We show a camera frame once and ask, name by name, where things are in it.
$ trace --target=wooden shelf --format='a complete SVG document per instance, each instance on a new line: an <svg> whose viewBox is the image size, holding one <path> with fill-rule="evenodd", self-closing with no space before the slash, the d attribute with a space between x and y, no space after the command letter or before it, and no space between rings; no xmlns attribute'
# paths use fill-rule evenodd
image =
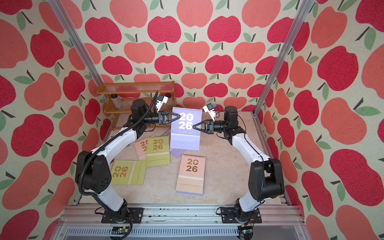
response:
<svg viewBox="0 0 384 240"><path fill-rule="evenodd" d="M154 83L102 83L98 88L99 94L113 93L174 93L175 82Z"/></svg>

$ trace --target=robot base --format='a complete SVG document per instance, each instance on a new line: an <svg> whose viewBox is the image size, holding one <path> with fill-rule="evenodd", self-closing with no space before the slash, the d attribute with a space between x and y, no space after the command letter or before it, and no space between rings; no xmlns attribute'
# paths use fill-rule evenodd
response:
<svg viewBox="0 0 384 240"><path fill-rule="evenodd" d="M222 223L239 223L236 220L236 213L233 207L221 207L220 209ZM262 223L262 217L260 216L260 211L258 208L255 209L252 214L252 223Z"/></svg>
<svg viewBox="0 0 384 240"><path fill-rule="evenodd" d="M128 210L129 210L128 214L130 214L132 216L132 222L133 223L141 223L141 218L142 218L144 208L130 207L130 208L128 208ZM112 216L107 211L104 211L104 216L101 219L101 223L110 223L110 224L122 223L121 219Z"/></svg>

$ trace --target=beige tabletop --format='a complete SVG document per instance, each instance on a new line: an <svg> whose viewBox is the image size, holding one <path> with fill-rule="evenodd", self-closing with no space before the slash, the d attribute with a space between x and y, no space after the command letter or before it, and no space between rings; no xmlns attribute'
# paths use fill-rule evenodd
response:
<svg viewBox="0 0 384 240"><path fill-rule="evenodd" d="M239 112L239 115L247 126L250 139L263 151L251 114ZM202 119L208 118L209 115L203 112ZM124 117L122 114L119 120L124 119L127 119L127 116ZM239 125L243 127L241 119L238 120ZM152 134L161 136L167 130L167 128L157 128L153 132L145 132L140 138ZM118 130L113 130L110 137L117 132ZM237 198L247 193L250 166L227 140L217 137L216 134L201 133L200 150L187 150L185 154L206 157L203 196L176 192L181 157L175 158L172 155L170 155L169 165L146 169L143 185L114 185L113 187L128 203L142 204L234 204ZM133 144L123 149L115 159L138 160ZM90 196L83 196L80 202L96 201ZM266 204L281 204L281 202L277 197L267 201Z"/></svg>

